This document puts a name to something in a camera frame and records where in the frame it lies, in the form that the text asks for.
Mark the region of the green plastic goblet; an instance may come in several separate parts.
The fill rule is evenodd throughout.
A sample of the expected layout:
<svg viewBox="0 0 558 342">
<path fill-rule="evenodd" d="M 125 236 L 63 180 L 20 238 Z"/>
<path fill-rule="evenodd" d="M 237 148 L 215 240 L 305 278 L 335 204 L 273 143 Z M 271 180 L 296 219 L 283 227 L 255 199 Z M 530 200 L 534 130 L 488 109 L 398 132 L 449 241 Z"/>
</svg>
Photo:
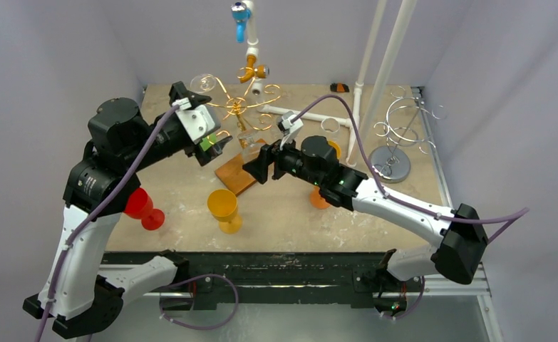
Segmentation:
<svg viewBox="0 0 558 342">
<path fill-rule="evenodd" d="M 217 136 L 215 134 L 211 134 L 201 140 L 200 147 L 203 151 L 206 151 L 209 150 L 216 142 Z"/>
</svg>

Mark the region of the small clear glass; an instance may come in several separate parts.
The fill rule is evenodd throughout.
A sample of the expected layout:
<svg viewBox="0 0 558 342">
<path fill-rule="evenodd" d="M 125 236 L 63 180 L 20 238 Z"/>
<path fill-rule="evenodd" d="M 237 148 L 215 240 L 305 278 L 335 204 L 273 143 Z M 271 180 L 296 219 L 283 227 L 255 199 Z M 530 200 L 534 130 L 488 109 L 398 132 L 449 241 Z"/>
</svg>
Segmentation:
<svg viewBox="0 0 558 342">
<path fill-rule="evenodd" d="M 243 163 L 255 160 L 259 155 L 260 149 L 266 144 L 258 137 L 258 132 L 256 130 L 241 132 L 237 135 L 237 139 L 242 147 L 240 155 Z"/>
</svg>

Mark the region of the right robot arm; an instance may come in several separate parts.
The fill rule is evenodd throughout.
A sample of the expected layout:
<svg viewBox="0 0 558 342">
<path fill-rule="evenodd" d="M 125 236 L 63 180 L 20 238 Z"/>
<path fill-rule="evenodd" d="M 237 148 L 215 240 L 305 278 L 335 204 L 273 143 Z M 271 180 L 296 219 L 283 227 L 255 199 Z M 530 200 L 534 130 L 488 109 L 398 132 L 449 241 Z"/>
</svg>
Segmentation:
<svg viewBox="0 0 558 342">
<path fill-rule="evenodd" d="M 300 149 L 292 142 L 263 145 L 243 169 L 260 184 L 289 174 L 317 186 L 321 197 L 334 207 L 384 219 L 424 239 L 426 245 L 398 249 L 384 259 L 376 279 L 387 290 L 415 276 L 434 274 L 470 284 L 488 245 L 473 207 L 434 207 L 394 190 L 380 189 L 367 174 L 340 163 L 336 150 L 318 135 L 305 138 Z"/>
</svg>

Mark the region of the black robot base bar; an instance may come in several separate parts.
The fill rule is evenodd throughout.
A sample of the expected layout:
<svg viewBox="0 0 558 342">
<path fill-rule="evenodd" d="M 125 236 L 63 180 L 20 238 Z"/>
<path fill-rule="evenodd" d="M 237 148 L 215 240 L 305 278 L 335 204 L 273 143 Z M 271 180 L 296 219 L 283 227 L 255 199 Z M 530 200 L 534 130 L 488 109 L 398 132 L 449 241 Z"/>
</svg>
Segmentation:
<svg viewBox="0 0 558 342">
<path fill-rule="evenodd" d="M 218 304 L 342 304 L 402 311 L 420 281 L 399 281 L 385 252 L 184 252 L 161 292 L 189 294 L 195 310 Z"/>
</svg>

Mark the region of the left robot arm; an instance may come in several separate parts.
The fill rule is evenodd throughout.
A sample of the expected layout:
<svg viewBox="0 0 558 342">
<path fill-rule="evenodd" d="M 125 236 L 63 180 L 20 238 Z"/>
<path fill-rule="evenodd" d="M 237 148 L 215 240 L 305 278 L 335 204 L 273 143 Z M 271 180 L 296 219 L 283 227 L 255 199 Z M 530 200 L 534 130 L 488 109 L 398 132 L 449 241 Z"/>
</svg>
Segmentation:
<svg viewBox="0 0 558 342">
<path fill-rule="evenodd" d="M 112 98 L 88 121 L 91 134 L 82 160 L 69 173 L 63 193 L 63 226 L 51 272 L 42 290 L 23 309 L 66 340 L 106 330 L 131 301 L 147 292 L 181 291 L 190 282 L 189 262 L 163 251 L 150 261 L 115 276 L 100 264 L 108 240 L 123 215 L 148 229 L 162 213 L 141 187 L 138 172 L 177 152 L 206 165 L 222 154 L 227 140 L 209 147 L 202 141 L 221 128 L 211 97 L 170 87 L 169 109 L 147 123 L 130 98 Z"/>
</svg>

